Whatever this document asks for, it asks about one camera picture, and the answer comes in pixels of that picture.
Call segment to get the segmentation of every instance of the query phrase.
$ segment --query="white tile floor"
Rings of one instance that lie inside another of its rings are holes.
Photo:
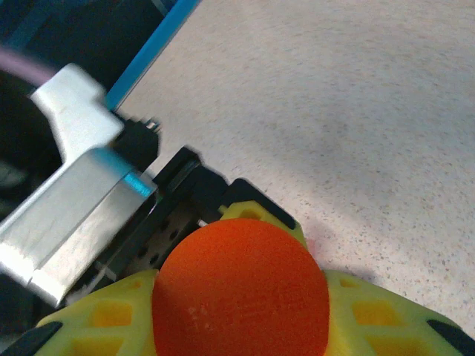
[[[203,0],[122,106],[475,337],[473,0]]]

